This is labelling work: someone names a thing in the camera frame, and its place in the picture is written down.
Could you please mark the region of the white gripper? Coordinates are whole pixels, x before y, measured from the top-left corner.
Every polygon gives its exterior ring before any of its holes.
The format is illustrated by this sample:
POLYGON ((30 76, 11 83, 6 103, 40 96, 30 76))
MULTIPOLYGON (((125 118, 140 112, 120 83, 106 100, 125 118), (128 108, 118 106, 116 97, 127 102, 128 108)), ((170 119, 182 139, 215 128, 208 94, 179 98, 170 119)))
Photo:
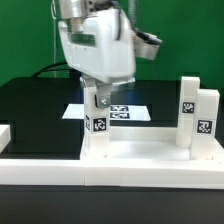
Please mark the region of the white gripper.
POLYGON ((87 75, 80 77, 83 88, 95 86, 96 106, 111 105, 113 83, 129 80, 135 73, 133 32, 123 11, 99 11, 84 20, 82 33, 70 33, 65 21, 58 24, 62 49, 67 64, 87 75))

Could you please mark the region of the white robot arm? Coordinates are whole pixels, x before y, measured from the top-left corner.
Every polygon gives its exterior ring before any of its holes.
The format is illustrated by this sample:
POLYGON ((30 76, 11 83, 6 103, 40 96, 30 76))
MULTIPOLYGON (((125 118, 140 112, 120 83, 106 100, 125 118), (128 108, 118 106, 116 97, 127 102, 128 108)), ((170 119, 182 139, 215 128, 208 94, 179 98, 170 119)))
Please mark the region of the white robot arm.
POLYGON ((96 82, 96 105, 107 108, 112 84, 135 73, 133 31, 117 0, 56 0, 67 64, 96 82))

